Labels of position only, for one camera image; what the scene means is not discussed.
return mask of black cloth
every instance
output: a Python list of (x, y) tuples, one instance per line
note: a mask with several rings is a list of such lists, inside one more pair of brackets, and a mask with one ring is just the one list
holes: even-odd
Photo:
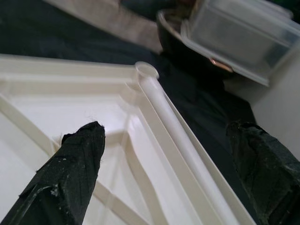
[(80, 225), (92, 196), (105, 131), (98, 122), (65, 135), (61, 148), (20, 194), (1, 225)]
[(300, 162), (255, 124), (232, 122), (227, 135), (236, 170), (261, 223), (300, 224)]
[(176, 0), (120, 0), (120, 4), (138, 15), (155, 21), (161, 9), (174, 8)]
[(152, 64), (162, 87), (251, 216), (225, 136), (237, 119), (255, 122), (248, 102), (223, 90), (213, 71), (190, 75), (162, 57), (88, 25), (41, 0), (0, 1), (0, 53), (133, 65)]

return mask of black taped pole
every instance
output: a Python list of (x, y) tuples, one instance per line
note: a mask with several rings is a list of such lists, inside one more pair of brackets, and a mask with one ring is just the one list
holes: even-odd
[(262, 225), (300, 224), (300, 162), (261, 127), (235, 121), (227, 128), (241, 183)]
[(82, 224), (104, 152), (104, 127), (89, 123), (64, 135), (61, 144), (0, 225)]

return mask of white plastic rod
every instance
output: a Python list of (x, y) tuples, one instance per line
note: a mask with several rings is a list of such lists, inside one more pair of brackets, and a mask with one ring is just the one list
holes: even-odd
[(168, 104), (165, 92), (157, 80), (159, 77), (157, 70), (145, 62), (137, 62), (135, 67), (141, 88), (152, 103), (195, 178), (204, 189), (222, 223), (225, 225), (238, 225), (239, 222), (231, 208)]

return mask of white plastic tray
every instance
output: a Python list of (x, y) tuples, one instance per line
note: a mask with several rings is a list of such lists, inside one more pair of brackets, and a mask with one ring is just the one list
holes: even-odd
[(62, 136), (97, 120), (106, 145), (83, 224), (254, 224), (166, 98), (233, 212), (222, 217), (148, 97), (134, 66), (0, 58), (0, 220)]

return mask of white plastic surface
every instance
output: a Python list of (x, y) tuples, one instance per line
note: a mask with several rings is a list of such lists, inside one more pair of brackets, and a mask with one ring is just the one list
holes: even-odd
[(181, 36), (200, 54), (268, 85), (274, 69), (299, 44), (300, 25), (290, 16), (263, 0), (201, 0)]
[[(97, 120), (105, 126), (106, 145), (85, 225), (228, 224), (181, 156), (137, 74), (133, 66), (0, 59), (0, 179), (7, 184), (0, 187), (0, 220), (59, 148), (62, 135)], [(190, 138), (192, 132), (185, 131)], [(200, 143), (191, 141), (203, 151), (227, 201), (225, 211), (233, 209), (227, 219), (254, 224)]]

